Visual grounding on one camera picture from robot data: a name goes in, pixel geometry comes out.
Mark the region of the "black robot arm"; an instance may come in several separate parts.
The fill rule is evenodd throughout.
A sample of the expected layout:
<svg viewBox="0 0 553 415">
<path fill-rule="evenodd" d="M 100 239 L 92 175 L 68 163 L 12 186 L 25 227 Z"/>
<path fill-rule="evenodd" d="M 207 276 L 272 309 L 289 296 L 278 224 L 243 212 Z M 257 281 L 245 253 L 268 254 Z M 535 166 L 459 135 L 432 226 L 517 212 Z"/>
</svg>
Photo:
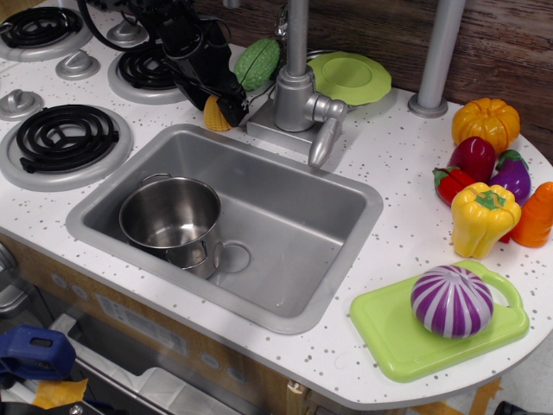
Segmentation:
<svg viewBox="0 0 553 415">
<path fill-rule="evenodd" d="M 107 40 L 96 28 L 88 8 L 116 11 L 135 19 L 147 32 L 148 40 L 131 52 L 156 43 L 162 46 L 163 61 L 174 83 L 188 101 L 203 110 L 215 96 L 228 124 L 237 127 L 249 111 L 245 89 L 229 68 L 232 56 L 229 41 L 219 18 L 197 12 L 193 1 L 78 1 L 86 26 L 107 47 L 126 49 Z"/>
</svg>

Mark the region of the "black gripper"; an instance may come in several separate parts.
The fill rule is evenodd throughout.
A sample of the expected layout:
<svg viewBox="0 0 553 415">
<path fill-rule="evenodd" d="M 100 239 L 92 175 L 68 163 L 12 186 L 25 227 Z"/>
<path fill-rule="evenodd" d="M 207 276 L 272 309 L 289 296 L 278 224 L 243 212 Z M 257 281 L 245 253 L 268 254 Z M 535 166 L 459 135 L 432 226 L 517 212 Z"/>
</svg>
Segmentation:
<svg viewBox="0 0 553 415">
<path fill-rule="evenodd" d="M 220 19 L 170 19 L 156 27 L 178 88 L 197 108 L 215 95 L 228 124 L 237 127 L 249 103 L 230 70 L 231 50 Z"/>
</svg>

